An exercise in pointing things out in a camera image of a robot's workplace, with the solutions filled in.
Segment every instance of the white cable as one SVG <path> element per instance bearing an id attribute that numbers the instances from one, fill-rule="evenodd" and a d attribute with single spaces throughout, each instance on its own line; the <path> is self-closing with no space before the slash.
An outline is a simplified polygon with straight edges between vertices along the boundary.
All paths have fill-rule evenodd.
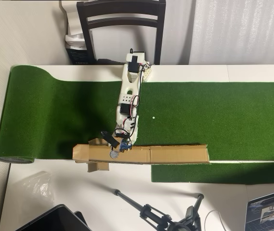
<path id="1" fill-rule="evenodd" d="M 221 222 L 221 224 L 222 224 L 223 230 L 224 230 L 224 231 L 227 231 L 227 230 L 225 229 L 225 226 L 223 225 L 222 217 L 221 217 L 221 215 L 220 215 L 220 212 L 219 212 L 218 210 L 216 210 L 216 209 L 210 211 L 210 212 L 206 215 L 205 220 L 204 220 L 204 231 L 206 231 L 206 228 L 205 228 L 206 219 L 208 218 L 208 216 L 209 216 L 209 214 L 210 214 L 211 212 L 215 212 L 215 211 L 218 212 L 218 214 L 219 214 L 219 219 L 220 219 L 220 222 Z"/>

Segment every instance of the cardboard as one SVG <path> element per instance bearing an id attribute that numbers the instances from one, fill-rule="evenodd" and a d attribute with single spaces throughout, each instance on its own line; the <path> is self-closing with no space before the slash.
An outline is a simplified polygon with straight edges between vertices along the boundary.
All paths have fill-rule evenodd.
<path id="1" fill-rule="evenodd" d="M 119 153 L 118 158 L 110 157 L 111 148 L 103 139 L 94 139 L 89 144 L 77 144 L 73 148 L 76 163 L 88 163 L 89 172 L 108 170 L 109 166 L 98 163 L 126 164 L 200 164 L 209 163 L 206 144 L 179 146 L 133 146 L 131 150 Z"/>

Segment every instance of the white table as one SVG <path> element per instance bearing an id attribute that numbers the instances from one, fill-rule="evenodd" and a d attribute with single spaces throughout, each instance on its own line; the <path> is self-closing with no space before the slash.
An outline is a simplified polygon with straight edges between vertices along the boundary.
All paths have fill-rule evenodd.
<path id="1" fill-rule="evenodd" d="M 120 81 L 122 74 L 122 66 L 38 67 L 67 81 Z M 149 80 L 274 82 L 274 65 L 153 66 Z M 244 229 L 248 200 L 274 192 L 274 184 L 152 183 L 149 165 L 110 164 L 110 171 L 88 173 L 86 164 L 74 161 L 35 160 L 29 165 L 11 165 L 0 231 L 14 231 L 52 207 L 37 206 L 38 201 L 20 186 L 22 179 L 41 171 L 52 173 L 54 205 L 65 204 L 72 211 L 82 212 L 93 231 L 154 230 L 139 218 L 135 208 L 111 193 L 114 188 L 141 205 L 150 204 L 170 214 L 174 221 L 182 219 L 187 207 L 194 205 L 196 193 L 203 193 L 205 199 L 199 209 L 202 225 L 207 213 L 217 209 L 230 231 Z M 206 228 L 223 230 L 217 214 L 210 214 Z"/>

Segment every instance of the blue circuit board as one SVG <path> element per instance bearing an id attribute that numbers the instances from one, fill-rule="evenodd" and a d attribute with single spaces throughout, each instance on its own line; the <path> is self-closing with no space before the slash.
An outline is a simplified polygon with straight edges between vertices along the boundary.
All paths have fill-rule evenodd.
<path id="1" fill-rule="evenodd" d="M 132 143 L 128 140 L 122 139 L 122 142 L 119 147 L 119 151 L 123 152 L 131 148 L 132 148 Z"/>

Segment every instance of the white curtain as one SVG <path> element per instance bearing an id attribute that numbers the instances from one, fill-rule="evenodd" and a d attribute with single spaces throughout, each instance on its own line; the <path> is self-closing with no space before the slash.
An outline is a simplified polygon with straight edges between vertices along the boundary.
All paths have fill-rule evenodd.
<path id="1" fill-rule="evenodd" d="M 196 0 L 189 64 L 274 64 L 274 0 Z"/>

